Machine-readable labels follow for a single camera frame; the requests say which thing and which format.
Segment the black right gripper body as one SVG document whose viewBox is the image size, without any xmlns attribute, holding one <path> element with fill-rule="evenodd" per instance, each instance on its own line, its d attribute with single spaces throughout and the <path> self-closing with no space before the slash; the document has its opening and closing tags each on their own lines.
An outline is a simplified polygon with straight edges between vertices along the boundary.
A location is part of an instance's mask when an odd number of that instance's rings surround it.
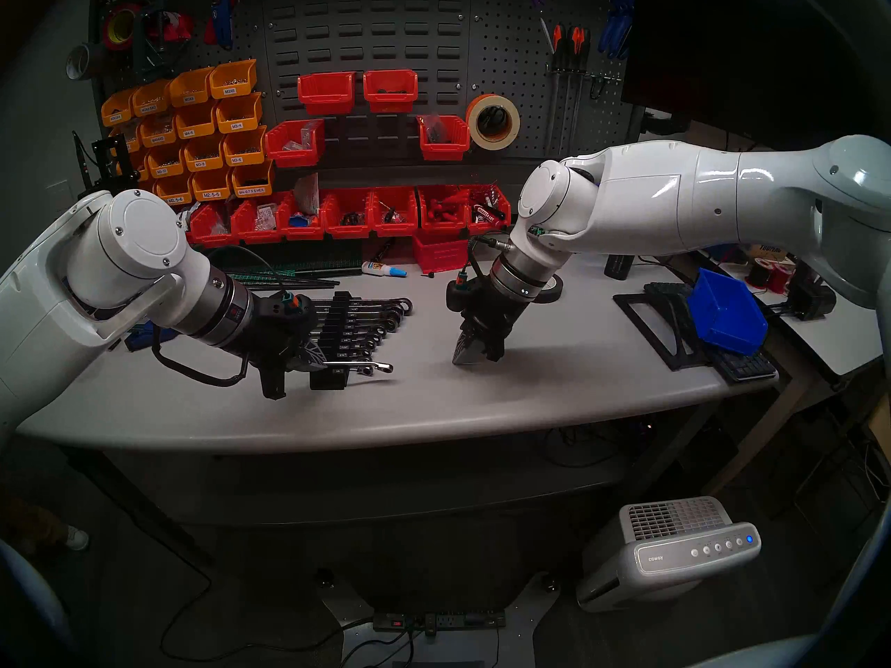
<svg viewBox="0 0 891 668">
<path fill-rule="evenodd" d="M 501 334 L 506 342 L 529 304 L 504 295 L 488 280 L 470 280 L 460 288 L 460 329 L 474 329 L 483 339 L 486 334 Z"/>
</svg>

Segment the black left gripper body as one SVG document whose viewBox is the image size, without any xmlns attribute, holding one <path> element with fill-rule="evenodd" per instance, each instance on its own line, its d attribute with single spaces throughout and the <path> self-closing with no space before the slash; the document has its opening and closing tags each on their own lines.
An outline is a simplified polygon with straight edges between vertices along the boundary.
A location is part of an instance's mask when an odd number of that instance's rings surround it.
<svg viewBox="0 0 891 668">
<path fill-rule="evenodd" d="M 303 341 L 314 339 L 318 322 L 315 303 L 308 296 L 280 291 L 255 297 L 249 358 L 258 369 L 265 398 L 285 398 L 285 375 L 299 372 L 296 351 Z"/>
</svg>

